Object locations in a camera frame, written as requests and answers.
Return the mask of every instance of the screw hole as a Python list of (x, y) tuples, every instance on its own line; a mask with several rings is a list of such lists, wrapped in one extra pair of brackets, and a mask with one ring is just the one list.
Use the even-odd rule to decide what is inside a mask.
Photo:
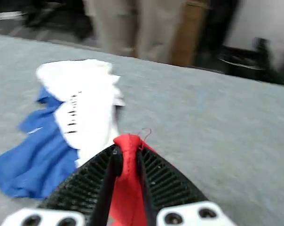
[(40, 220), (41, 218), (39, 215), (29, 216), (23, 221), (22, 226), (37, 226), (39, 225)]
[(183, 218), (177, 213), (169, 213), (165, 216), (165, 222), (168, 225), (179, 225), (183, 222)]
[(211, 209), (201, 209), (199, 212), (201, 218), (215, 218), (217, 217), (216, 213)]
[(59, 222), (58, 226), (75, 226), (76, 221), (73, 218), (65, 218)]

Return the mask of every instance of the red fabric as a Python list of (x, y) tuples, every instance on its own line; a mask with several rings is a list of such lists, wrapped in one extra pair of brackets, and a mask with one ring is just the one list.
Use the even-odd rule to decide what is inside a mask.
[(146, 226), (142, 192), (136, 168), (136, 151), (139, 145), (150, 148), (137, 135), (123, 134), (114, 139), (123, 154), (123, 170), (116, 179), (110, 216), (114, 226)]

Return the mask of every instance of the blue cloth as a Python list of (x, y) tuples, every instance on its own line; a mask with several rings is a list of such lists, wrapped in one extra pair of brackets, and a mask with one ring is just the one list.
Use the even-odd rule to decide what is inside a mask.
[(46, 108), (19, 125), (28, 137), (0, 156), (0, 190), (10, 197), (46, 198), (76, 169), (77, 150), (65, 142), (53, 114), (62, 102), (44, 88), (38, 102)]

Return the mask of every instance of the black chair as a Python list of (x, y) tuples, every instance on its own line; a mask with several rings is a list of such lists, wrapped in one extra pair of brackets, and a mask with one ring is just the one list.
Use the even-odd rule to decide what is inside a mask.
[(24, 25), (34, 29), (49, 25), (51, 20), (61, 16), (56, 21), (60, 23), (59, 27), (71, 29), (79, 40), (85, 39), (93, 31), (92, 21), (85, 15), (82, 0), (56, 0), (51, 3), (47, 0), (26, 0), (22, 12)]

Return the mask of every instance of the floor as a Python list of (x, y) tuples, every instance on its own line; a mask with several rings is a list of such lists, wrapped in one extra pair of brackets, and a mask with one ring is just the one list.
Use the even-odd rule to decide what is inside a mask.
[(100, 51), (96, 37), (90, 34), (83, 41), (68, 29), (60, 27), (58, 23), (49, 23), (39, 29), (28, 28), (22, 25), (21, 18), (0, 20), (0, 35), (7, 35), (23, 39), (48, 41), (78, 48)]

